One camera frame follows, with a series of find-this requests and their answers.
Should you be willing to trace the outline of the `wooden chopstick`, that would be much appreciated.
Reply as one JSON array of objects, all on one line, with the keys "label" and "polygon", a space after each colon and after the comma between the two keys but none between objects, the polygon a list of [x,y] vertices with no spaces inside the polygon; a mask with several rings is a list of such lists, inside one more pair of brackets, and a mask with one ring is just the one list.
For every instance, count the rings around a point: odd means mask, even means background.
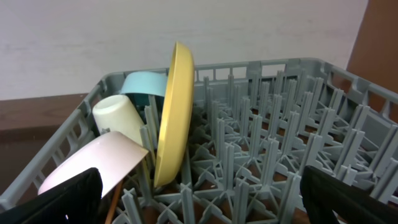
[{"label": "wooden chopstick", "polygon": [[115,213],[115,210],[116,210],[116,207],[117,207],[117,204],[118,204],[119,195],[120,195],[122,186],[123,186],[123,182],[120,181],[117,184],[117,186],[115,187],[115,189],[114,189],[114,195],[112,197],[111,205],[109,207],[109,210],[108,210],[108,213],[107,213],[107,216],[106,216],[106,219],[105,219],[105,224],[111,224],[112,223],[112,220],[113,220],[113,217],[114,217],[114,213]]}]

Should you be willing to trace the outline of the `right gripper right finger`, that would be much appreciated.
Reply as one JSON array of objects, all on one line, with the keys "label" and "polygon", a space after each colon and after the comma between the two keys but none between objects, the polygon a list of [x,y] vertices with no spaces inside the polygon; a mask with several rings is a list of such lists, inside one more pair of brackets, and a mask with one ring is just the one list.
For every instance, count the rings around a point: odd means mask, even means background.
[{"label": "right gripper right finger", "polygon": [[303,206],[310,223],[397,223],[397,210],[339,181],[314,166],[305,166],[300,181]]}]

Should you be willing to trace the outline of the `yellow plate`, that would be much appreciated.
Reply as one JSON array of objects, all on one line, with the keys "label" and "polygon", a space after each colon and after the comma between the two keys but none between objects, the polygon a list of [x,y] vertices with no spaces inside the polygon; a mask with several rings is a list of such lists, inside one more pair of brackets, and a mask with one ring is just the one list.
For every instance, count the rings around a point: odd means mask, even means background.
[{"label": "yellow plate", "polygon": [[185,154],[193,108],[194,63],[190,49],[176,42],[162,109],[154,186],[174,180]]}]

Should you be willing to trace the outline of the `white paper cup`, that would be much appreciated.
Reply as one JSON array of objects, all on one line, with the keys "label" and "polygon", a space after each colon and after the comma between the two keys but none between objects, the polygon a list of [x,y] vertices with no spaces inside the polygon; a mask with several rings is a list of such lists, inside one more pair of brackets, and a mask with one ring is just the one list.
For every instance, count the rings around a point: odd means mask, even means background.
[{"label": "white paper cup", "polygon": [[100,135],[119,131],[142,146],[140,128],[144,122],[126,95],[102,99],[94,105],[92,113]]}]

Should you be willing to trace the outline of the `pink bowl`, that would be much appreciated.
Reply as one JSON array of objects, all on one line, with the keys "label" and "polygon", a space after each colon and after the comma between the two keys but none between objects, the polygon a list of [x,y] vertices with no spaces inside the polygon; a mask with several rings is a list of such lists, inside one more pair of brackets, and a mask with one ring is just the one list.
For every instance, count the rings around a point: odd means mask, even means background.
[{"label": "pink bowl", "polygon": [[124,134],[111,131],[77,150],[62,162],[42,183],[42,194],[89,168],[98,169],[103,189],[108,194],[123,178],[145,159],[148,150]]}]

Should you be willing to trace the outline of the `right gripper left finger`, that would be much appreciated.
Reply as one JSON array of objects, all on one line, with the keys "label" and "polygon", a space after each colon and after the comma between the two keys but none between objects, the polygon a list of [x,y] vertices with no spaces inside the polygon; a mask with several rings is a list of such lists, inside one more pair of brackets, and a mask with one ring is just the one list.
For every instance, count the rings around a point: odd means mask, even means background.
[{"label": "right gripper left finger", "polygon": [[36,198],[1,214],[1,224],[96,223],[103,183],[89,168]]}]

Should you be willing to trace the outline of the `light blue bowl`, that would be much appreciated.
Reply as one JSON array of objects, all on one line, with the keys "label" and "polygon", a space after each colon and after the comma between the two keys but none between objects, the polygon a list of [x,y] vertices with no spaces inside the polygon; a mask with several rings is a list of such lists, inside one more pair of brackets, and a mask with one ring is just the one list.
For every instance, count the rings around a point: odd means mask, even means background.
[{"label": "light blue bowl", "polygon": [[165,97],[167,76],[155,72],[130,73],[120,90],[120,94],[127,95],[135,106],[149,105],[149,95],[154,95],[162,101]]}]

